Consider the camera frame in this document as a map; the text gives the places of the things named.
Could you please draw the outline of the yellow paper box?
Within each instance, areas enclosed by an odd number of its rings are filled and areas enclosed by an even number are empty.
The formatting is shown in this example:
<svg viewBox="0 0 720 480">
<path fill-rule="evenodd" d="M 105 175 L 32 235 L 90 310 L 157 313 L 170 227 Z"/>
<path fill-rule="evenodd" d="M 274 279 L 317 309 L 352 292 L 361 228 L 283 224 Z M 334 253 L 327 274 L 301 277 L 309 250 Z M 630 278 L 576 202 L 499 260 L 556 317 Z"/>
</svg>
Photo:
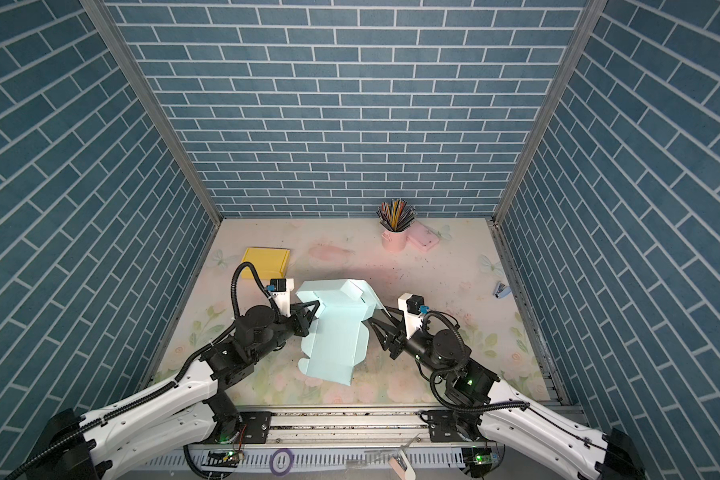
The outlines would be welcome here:
<svg viewBox="0 0 720 480">
<path fill-rule="evenodd" d="M 248 247 L 241 259 L 251 263 L 259 278 L 269 282 L 273 278 L 284 278 L 287 273 L 290 251 L 282 248 Z"/>
</svg>

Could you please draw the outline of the light blue paper box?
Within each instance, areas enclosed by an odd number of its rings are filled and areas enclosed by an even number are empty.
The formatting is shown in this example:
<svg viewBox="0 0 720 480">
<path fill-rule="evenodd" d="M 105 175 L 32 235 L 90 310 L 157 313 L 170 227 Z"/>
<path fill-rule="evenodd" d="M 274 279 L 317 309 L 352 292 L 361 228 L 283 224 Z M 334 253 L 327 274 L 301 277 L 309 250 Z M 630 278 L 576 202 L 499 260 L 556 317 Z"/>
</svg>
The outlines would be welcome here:
<svg viewBox="0 0 720 480">
<path fill-rule="evenodd" d="M 370 332 L 364 322 L 383 307 L 365 280 L 313 280 L 296 292 L 304 303 L 317 301 L 309 335 L 302 339 L 304 375 L 349 386 L 354 367 L 364 361 Z"/>
</svg>

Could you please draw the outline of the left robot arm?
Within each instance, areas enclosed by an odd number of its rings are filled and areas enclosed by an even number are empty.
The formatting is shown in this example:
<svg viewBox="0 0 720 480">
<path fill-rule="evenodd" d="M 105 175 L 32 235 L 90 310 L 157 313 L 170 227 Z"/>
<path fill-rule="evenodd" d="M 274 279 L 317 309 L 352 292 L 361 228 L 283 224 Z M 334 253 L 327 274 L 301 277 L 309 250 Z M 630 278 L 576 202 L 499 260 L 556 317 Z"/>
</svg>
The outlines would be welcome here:
<svg viewBox="0 0 720 480">
<path fill-rule="evenodd" d="M 297 303 L 284 315 L 275 303 L 254 306 L 175 376 L 81 416 L 55 415 L 10 478 L 115 479 L 179 447 L 235 445 L 245 426 L 227 389 L 292 336 L 308 336 L 319 307 L 317 300 Z"/>
</svg>

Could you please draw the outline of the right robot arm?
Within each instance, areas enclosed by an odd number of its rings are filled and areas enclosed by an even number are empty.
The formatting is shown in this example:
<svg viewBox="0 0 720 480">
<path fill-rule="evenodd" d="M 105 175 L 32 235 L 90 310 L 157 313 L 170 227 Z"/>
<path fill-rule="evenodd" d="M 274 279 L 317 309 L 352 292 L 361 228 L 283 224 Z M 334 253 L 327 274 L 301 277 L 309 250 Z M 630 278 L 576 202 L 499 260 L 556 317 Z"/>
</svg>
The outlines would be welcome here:
<svg viewBox="0 0 720 480">
<path fill-rule="evenodd" d="M 414 359 L 460 435 L 503 444 L 567 479 L 645 478 L 628 434 L 586 427 L 520 393 L 472 358 L 451 315 L 392 311 L 365 323 L 391 358 Z"/>
</svg>

